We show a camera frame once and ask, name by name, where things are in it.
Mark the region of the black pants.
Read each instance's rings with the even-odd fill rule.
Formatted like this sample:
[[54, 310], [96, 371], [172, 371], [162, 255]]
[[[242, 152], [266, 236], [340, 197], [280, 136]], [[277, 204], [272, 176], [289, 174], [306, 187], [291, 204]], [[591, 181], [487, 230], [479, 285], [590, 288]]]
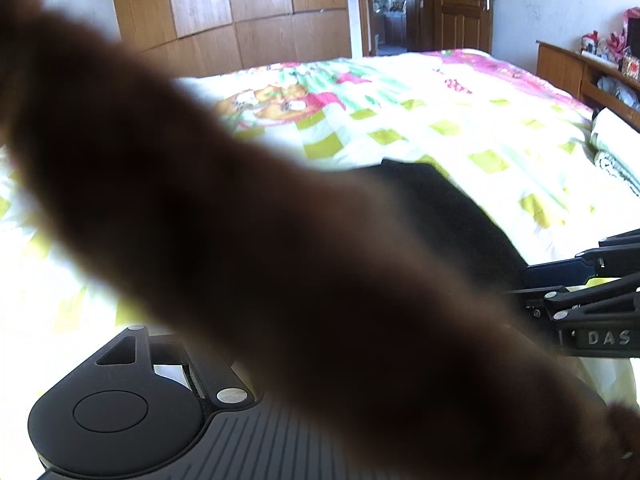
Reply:
[[384, 159], [356, 173], [384, 185], [422, 242], [475, 286], [523, 287], [527, 263], [509, 237], [435, 166]]

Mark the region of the white folded cloth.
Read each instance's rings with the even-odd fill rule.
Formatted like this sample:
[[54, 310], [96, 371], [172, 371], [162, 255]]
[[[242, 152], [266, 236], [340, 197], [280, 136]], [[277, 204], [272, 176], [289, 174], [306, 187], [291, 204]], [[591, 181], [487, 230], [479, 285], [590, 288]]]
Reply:
[[597, 152], [597, 166], [621, 178], [639, 195], [639, 131], [602, 108], [594, 115], [589, 143]]

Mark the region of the colourful checked bed quilt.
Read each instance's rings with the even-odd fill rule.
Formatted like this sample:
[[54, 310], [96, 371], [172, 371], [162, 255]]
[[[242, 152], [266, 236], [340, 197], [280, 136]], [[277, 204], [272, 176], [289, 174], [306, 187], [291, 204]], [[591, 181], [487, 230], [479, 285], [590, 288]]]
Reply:
[[[173, 81], [231, 128], [318, 169], [427, 164], [474, 200], [528, 263], [639, 227], [639, 197], [591, 155], [592, 111], [526, 70], [465, 49], [278, 63]], [[97, 340], [135, 314], [37, 226], [1, 149], [1, 325]]]

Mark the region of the brown fuzzy sleeve cuff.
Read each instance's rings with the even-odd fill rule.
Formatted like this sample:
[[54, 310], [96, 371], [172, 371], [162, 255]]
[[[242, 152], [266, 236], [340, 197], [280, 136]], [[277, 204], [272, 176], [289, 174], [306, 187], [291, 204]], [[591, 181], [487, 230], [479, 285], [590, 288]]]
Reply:
[[590, 396], [377, 184], [233, 139], [41, 0], [1, 0], [1, 136], [87, 272], [234, 353], [361, 463], [417, 479], [638, 477], [638, 414]]

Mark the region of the brown wooden door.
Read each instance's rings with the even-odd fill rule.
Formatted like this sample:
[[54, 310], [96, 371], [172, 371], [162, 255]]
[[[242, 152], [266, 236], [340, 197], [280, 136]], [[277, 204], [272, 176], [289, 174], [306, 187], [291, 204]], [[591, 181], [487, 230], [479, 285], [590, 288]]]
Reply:
[[426, 0], [427, 45], [432, 50], [492, 50], [492, 0]]

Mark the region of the wooden wardrobe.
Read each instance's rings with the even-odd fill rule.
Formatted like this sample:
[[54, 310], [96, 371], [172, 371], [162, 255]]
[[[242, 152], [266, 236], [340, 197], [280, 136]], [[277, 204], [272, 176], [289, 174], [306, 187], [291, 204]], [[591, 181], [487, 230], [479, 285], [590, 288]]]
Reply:
[[347, 0], [114, 0], [122, 41], [177, 76], [348, 58]]

